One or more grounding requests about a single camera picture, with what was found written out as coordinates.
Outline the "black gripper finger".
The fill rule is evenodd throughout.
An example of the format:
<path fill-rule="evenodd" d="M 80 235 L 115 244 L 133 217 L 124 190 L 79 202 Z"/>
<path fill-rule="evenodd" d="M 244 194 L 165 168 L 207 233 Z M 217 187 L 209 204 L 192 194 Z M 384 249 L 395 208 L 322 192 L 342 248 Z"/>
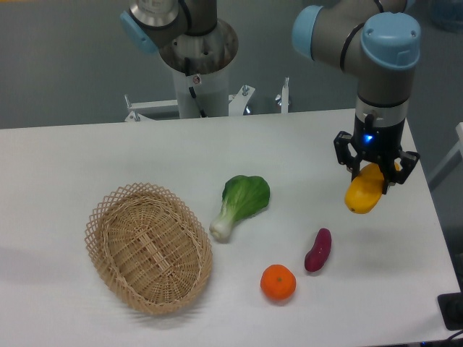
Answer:
<path fill-rule="evenodd" d="M 362 156 L 358 153 L 354 137 L 345 131 L 340 131 L 334 139 L 334 148 L 338 163 L 346 166 L 353 181 L 360 172 L 360 163 L 362 162 Z"/>
<path fill-rule="evenodd" d="M 391 185 L 403 184 L 415 169 L 420 154 L 396 150 L 378 156 L 379 169 L 383 175 L 382 194 L 387 194 Z"/>

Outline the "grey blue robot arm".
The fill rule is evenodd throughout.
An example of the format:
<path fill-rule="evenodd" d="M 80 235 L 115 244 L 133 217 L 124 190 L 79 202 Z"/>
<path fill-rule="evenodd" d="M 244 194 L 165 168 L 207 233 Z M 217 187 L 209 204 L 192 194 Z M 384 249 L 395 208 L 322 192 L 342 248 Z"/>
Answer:
<path fill-rule="evenodd" d="M 403 184 L 420 158 L 401 145 L 420 58 L 421 30 L 406 14 L 409 7 L 409 1 L 310 5 L 292 27 L 298 53 L 357 78 L 354 129 L 336 136 L 336 157 L 353 176 L 361 162 L 377 164 L 384 192 Z M 215 1 L 132 1 L 120 21 L 141 51 L 158 53 L 171 70 L 182 118 L 244 112 L 247 91 L 229 98 L 237 35 L 218 18 Z"/>

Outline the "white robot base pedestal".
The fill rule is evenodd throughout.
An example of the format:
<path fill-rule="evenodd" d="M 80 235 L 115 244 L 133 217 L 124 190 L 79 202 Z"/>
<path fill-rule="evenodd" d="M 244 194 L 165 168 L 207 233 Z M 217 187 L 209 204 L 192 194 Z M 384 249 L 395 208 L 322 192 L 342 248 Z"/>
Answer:
<path fill-rule="evenodd" d="M 154 114 L 177 110 L 181 119 L 241 116 L 255 88 L 244 84 L 229 92 L 229 71 L 236 59 L 239 41 L 234 29 L 218 20 L 205 35 L 182 34 L 158 48 L 128 13 L 120 16 L 122 27 L 132 42 L 145 53 L 158 53 L 174 81 L 175 100 L 132 103 L 126 95 L 127 121 L 142 121 Z"/>

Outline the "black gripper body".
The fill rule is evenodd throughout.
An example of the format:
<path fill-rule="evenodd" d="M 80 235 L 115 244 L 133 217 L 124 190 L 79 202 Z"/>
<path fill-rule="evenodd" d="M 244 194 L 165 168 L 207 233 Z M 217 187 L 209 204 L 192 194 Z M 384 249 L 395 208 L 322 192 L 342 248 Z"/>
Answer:
<path fill-rule="evenodd" d="M 354 118 L 352 147 L 356 152 L 353 168 L 359 168 L 365 160 L 376 163 L 380 168 L 392 168 L 402 150 L 401 140 L 404 120 L 389 127 L 376 127 L 373 115 L 363 120 Z"/>

